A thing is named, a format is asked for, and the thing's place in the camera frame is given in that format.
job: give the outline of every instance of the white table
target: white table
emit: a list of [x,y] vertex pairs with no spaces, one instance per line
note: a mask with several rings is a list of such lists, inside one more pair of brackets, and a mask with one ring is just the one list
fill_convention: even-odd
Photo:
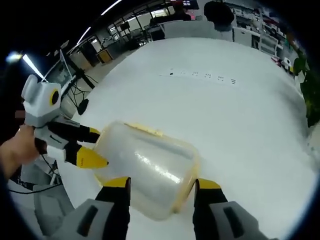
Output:
[[[234,78],[237,85],[170,76],[170,68]],[[218,182],[270,238],[290,233],[313,194],[304,100],[292,78],[256,49],[209,38],[151,42],[88,98],[86,112],[73,117],[83,125],[102,130],[114,120],[138,122],[192,143],[202,156],[200,177]],[[58,167],[74,207],[96,197],[91,170]],[[192,204],[190,197],[181,214],[161,222],[131,207],[127,239],[195,239]]]

